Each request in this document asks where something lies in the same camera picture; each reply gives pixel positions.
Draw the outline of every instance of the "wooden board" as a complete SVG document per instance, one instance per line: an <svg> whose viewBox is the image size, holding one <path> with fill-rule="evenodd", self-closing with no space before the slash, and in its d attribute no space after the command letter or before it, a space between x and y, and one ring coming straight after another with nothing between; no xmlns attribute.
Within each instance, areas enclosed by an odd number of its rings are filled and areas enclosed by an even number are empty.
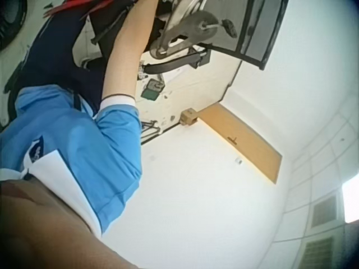
<svg viewBox="0 0 359 269"><path fill-rule="evenodd" d="M257 132L219 103L203 109L199 116L274 184L277 182L282 156Z"/></svg>

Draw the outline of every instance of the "small cardboard box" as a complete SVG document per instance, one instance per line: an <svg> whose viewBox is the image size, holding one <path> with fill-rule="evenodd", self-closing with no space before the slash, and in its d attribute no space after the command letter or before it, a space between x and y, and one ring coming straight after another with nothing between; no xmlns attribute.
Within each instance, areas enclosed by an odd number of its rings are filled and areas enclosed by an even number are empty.
<svg viewBox="0 0 359 269"><path fill-rule="evenodd" d="M190 126L190 125L194 124L195 122L197 122L197 118L198 118L198 112L195 111L193 108L189 108L189 109L182 111L179 122L182 125Z"/></svg>

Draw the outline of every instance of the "light fixture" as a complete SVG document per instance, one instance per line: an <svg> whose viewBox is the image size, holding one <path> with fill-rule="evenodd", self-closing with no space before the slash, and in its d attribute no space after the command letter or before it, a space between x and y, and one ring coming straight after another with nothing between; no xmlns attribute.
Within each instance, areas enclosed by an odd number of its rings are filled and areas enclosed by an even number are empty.
<svg viewBox="0 0 359 269"><path fill-rule="evenodd" d="M359 220L359 174L342 185L346 223Z"/></svg>

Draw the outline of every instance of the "skin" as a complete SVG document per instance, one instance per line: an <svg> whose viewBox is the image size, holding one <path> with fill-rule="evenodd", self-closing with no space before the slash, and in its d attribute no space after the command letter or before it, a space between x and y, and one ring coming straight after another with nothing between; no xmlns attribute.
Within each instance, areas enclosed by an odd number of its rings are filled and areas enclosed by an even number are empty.
<svg viewBox="0 0 359 269"><path fill-rule="evenodd" d="M135 96L157 4L139 0L128 14L108 62L103 98ZM36 178L2 182L0 191L0 253L12 260L10 268L138 268L93 236L81 217Z"/></svg>
<svg viewBox="0 0 359 269"><path fill-rule="evenodd" d="M113 94L135 96L139 63L153 27L157 4L158 0L140 0L128 14L107 65L103 98Z"/></svg>

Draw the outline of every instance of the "black tire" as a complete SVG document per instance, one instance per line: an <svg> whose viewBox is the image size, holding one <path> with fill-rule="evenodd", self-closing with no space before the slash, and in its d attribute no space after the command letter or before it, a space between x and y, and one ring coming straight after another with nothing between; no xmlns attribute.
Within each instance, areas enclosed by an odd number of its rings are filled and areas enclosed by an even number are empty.
<svg viewBox="0 0 359 269"><path fill-rule="evenodd" d="M14 14L11 19L7 16L10 12ZM0 51L6 48L19 33L25 22L26 13L27 0L0 1Z"/></svg>

